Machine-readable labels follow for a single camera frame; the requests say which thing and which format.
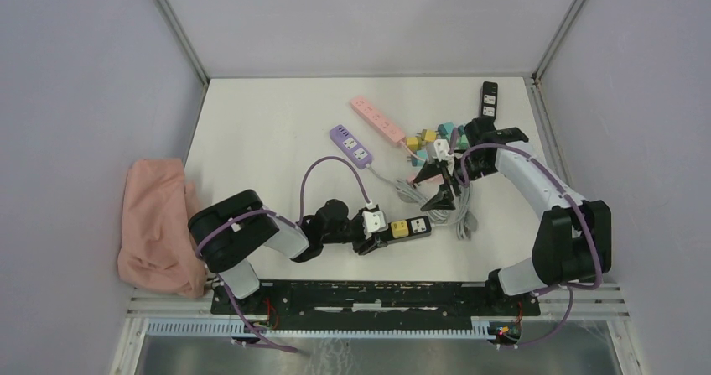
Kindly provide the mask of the yellow charger plug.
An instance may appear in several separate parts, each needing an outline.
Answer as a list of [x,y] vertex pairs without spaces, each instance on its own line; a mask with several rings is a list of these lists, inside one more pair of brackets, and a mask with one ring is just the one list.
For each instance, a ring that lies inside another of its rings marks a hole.
[[393,239],[400,239],[409,235],[409,227],[406,220],[392,221],[390,230]]
[[419,137],[406,137],[404,141],[406,147],[413,153],[420,150],[423,146],[423,142]]

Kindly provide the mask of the teal cube plug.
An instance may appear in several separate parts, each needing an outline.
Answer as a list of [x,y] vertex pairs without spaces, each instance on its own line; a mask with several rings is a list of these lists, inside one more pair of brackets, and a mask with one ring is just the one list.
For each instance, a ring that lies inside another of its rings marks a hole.
[[427,162],[428,155],[425,150],[420,149],[415,153],[410,152],[407,159],[412,167],[421,167]]

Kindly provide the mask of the small black power strip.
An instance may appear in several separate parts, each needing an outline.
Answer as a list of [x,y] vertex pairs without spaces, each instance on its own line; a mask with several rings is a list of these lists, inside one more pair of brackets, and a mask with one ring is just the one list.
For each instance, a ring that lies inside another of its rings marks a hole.
[[399,221],[392,221],[382,233],[381,240],[386,244],[411,241],[429,237],[433,226],[428,216],[415,216]]

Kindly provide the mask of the yellow cube plug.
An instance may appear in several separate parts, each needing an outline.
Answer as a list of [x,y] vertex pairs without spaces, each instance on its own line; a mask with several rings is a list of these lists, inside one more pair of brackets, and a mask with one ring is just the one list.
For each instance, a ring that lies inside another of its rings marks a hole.
[[438,139],[439,133],[432,129],[423,129],[418,136],[423,143],[432,143]]

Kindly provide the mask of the purple power strip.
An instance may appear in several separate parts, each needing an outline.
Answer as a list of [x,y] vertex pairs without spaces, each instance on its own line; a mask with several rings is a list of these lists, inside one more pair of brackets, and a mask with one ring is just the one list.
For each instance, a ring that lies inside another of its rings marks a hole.
[[358,169],[367,169],[373,162],[372,153],[343,125],[329,130],[331,141]]

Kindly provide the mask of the pink power strip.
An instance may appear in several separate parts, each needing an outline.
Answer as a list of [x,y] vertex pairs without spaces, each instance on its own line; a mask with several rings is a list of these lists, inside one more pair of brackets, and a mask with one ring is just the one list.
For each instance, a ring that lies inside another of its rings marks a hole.
[[363,96],[354,97],[350,100],[350,106],[390,143],[395,146],[403,144],[406,138],[405,132],[366,98]]

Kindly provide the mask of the black power strip green USB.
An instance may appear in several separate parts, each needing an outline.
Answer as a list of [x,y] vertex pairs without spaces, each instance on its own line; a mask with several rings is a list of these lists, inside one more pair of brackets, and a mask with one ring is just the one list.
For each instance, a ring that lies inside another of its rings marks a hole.
[[484,81],[481,87],[480,116],[495,119],[498,108],[498,89],[496,82]]

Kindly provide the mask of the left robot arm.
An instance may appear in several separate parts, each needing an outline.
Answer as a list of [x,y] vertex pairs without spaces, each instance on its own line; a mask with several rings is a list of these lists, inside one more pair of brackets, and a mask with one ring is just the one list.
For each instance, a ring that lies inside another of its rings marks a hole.
[[379,206],[368,204],[354,215],[343,201],[331,199],[298,222],[267,209],[254,190],[244,190],[195,213],[188,221],[196,254],[216,275],[231,301],[251,314],[262,307],[264,293],[248,257],[260,247],[295,263],[318,257],[326,244],[349,243],[355,250],[389,228]]

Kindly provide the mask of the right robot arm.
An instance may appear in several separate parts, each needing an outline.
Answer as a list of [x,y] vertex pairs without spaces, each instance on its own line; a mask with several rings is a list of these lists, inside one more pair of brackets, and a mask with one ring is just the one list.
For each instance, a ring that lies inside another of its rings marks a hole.
[[476,117],[464,127],[467,149],[446,139],[428,145],[428,158],[413,179],[439,176],[438,192],[422,211],[453,210],[455,197],[471,182],[502,174],[522,194],[539,219],[528,258],[490,272],[486,308],[504,315],[518,295],[545,294],[558,286],[597,289],[612,264],[611,211],[590,201],[556,176],[535,154],[520,128],[497,128],[492,117]]

